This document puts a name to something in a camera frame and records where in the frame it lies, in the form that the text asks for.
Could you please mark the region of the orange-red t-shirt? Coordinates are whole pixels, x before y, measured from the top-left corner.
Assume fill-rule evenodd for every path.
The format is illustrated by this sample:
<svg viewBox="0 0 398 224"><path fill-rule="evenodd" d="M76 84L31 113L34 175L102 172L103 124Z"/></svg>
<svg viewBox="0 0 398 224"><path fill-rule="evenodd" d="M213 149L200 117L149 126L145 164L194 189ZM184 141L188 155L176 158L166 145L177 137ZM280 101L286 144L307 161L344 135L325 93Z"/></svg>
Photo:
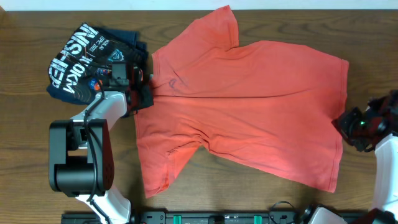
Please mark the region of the orange-red t-shirt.
<svg viewBox="0 0 398 224"><path fill-rule="evenodd" d="M199 147L334 192L349 63L305 45L239 45L229 6L154 52L154 104L135 117L144 192L168 189Z"/></svg>

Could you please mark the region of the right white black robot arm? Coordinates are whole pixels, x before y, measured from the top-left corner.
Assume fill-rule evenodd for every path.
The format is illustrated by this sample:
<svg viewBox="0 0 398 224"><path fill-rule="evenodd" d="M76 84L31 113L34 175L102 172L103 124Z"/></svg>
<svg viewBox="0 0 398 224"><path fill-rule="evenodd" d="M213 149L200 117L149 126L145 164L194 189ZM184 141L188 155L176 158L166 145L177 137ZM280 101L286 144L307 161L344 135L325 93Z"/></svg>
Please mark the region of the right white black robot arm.
<svg viewBox="0 0 398 224"><path fill-rule="evenodd" d="M376 156L376 183L369 211L360 215L338 214L317 206L309 208L301 223L397 223L397 90L368 101L361 111L355 107L332 121L343 139L359 152Z"/></svg>

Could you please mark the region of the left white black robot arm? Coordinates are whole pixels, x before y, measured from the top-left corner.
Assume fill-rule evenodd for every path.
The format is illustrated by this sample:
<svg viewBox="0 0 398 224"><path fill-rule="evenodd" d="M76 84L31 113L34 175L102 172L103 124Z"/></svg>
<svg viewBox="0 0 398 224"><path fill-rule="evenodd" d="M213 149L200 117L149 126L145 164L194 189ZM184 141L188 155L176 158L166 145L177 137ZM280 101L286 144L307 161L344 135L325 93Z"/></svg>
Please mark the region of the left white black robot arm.
<svg viewBox="0 0 398 224"><path fill-rule="evenodd" d="M49 127L49 184L83 202L90 213L64 213L62 223L138 223L129 199L114 185L109 132L119 118L153 104L142 69L114 62L94 75L100 91L79 114Z"/></svg>

